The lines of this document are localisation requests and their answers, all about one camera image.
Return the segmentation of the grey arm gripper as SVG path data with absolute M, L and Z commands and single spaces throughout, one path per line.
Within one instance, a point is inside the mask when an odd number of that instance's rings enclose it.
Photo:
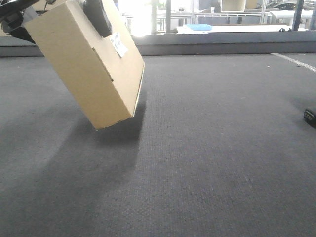
M 24 22 L 38 15 L 32 5 L 1 5 L 0 25 L 4 33 L 35 44 Z

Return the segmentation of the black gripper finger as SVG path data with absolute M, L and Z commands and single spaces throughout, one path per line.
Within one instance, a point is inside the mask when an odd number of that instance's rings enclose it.
M 112 34 L 112 24 L 109 21 L 101 0 L 85 0 L 82 8 L 86 17 L 100 36 L 107 37 Z

